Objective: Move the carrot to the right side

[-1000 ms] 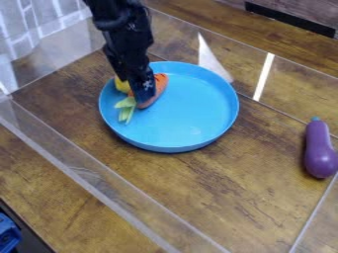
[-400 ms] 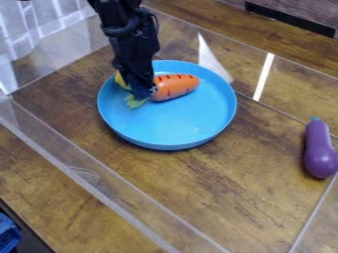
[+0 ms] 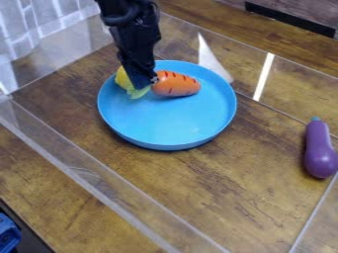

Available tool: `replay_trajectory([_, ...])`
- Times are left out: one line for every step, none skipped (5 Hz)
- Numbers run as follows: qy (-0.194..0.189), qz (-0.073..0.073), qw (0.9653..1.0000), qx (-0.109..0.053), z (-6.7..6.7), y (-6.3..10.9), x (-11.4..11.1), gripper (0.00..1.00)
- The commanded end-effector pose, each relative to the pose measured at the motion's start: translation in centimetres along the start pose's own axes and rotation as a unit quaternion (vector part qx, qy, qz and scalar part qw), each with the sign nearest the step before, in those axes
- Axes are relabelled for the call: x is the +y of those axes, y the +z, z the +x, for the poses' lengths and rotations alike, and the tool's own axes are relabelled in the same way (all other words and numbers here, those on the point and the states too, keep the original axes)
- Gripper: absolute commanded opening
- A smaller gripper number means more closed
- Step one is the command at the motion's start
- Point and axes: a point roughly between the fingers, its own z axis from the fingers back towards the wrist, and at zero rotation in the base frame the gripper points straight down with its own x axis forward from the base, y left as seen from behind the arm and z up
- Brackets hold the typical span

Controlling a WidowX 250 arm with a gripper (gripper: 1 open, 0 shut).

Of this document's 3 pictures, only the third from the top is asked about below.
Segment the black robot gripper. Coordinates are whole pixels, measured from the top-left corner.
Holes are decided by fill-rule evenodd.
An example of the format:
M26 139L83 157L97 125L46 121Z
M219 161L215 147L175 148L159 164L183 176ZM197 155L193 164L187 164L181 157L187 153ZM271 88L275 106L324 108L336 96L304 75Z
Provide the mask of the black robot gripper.
M159 6L153 0L93 0L108 27L136 90L159 82L153 48L161 39Z

